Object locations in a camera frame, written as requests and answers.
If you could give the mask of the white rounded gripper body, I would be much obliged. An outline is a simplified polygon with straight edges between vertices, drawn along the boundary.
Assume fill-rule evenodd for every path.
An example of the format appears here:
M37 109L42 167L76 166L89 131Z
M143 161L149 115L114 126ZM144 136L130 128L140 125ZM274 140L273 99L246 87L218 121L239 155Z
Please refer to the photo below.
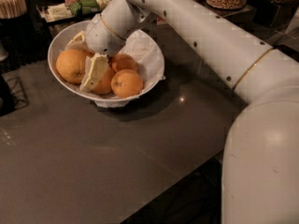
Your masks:
M112 57L125 45L127 38L155 18L146 9L128 0L111 0L96 14L85 30L85 41L90 50Z

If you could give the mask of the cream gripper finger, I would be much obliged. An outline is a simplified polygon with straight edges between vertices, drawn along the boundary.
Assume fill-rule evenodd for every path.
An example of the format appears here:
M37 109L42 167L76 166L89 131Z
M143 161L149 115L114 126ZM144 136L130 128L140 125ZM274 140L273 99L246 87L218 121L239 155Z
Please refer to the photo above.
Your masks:
M79 86L81 91L93 90L103 78L109 68L108 57L95 53L92 57L87 57L85 61L85 74Z
M85 32L80 31L79 33L77 33L68 42L64 49L88 50L88 46L85 41Z

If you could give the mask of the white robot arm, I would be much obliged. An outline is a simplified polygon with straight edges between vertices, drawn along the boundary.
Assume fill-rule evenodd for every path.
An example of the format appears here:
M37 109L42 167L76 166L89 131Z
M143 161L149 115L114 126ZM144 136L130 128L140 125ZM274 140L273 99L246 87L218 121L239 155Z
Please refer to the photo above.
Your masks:
M87 46L112 56L153 15L247 103L223 153L221 224L299 224L299 63L193 0L112 0Z

